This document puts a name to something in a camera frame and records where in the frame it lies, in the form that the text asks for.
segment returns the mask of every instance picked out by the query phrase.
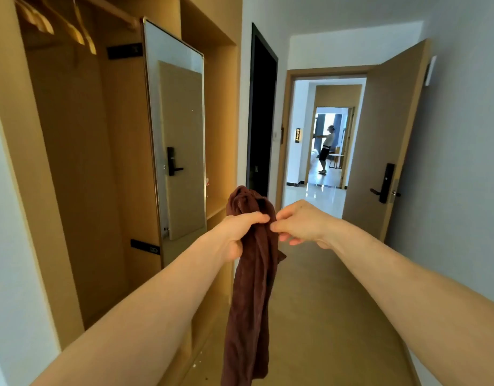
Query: white shirt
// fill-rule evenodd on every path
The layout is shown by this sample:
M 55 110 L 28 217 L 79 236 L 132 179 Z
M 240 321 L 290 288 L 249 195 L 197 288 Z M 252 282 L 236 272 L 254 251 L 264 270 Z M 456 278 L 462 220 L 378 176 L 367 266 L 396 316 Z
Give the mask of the white shirt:
M 331 147 L 333 141 L 334 141 L 334 132 L 332 132 L 326 137 L 326 140 L 324 141 L 324 146 Z

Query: brown towel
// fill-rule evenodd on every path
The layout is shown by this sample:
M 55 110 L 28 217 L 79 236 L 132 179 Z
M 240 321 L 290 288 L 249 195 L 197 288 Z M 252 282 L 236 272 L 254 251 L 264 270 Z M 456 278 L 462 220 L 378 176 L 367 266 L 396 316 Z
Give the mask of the brown towel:
M 277 264 L 286 256 L 277 250 L 277 234 L 269 225 L 275 211 L 267 198 L 243 186 L 229 197 L 227 215 L 261 211 L 267 224 L 253 225 L 243 237 L 244 252 L 233 284 L 233 300 L 225 334 L 222 386 L 250 386 L 269 372 L 269 297 Z

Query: forearm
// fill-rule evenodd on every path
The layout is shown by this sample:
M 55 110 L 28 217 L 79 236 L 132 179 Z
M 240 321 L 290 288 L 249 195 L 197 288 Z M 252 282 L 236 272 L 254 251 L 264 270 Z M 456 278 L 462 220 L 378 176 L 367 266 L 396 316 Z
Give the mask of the forearm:
M 155 385 L 223 265 L 218 246 L 209 235 L 199 238 L 71 344 L 33 385 Z
M 326 242 L 445 386 L 494 384 L 494 302 L 331 220 Z

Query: hand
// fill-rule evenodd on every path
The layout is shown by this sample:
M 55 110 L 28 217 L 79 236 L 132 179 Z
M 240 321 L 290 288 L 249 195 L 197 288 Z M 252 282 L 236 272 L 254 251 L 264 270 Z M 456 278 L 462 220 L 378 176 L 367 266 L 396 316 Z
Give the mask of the hand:
M 331 244 L 325 240 L 331 222 L 340 221 L 304 200 L 284 207 L 277 213 L 276 219 L 277 221 L 270 225 L 270 229 L 279 233 L 280 241 L 290 239 L 290 245 L 315 241 L 324 249 L 331 248 Z
M 218 241 L 219 253 L 223 256 L 224 261 L 238 259 L 244 250 L 240 241 L 255 223 L 267 223 L 270 216 L 256 213 L 241 214 L 237 216 L 227 216 L 225 219 L 214 227 L 209 233 Z

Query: wooden wardrobe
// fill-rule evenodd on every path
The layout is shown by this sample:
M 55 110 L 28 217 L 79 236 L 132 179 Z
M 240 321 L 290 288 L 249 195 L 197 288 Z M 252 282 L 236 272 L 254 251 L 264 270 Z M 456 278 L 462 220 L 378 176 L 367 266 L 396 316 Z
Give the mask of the wooden wardrobe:
M 159 272 L 162 248 L 141 17 L 204 54 L 207 229 L 236 186 L 242 0 L 75 0 L 95 44 L 77 43 L 42 4 L 54 35 L 0 0 L 0 118 L 61 348 Z M 74 0 L 48 0 L 76 28 Z M 178 384 L 231 299 L 223 267 L 162 384 Z

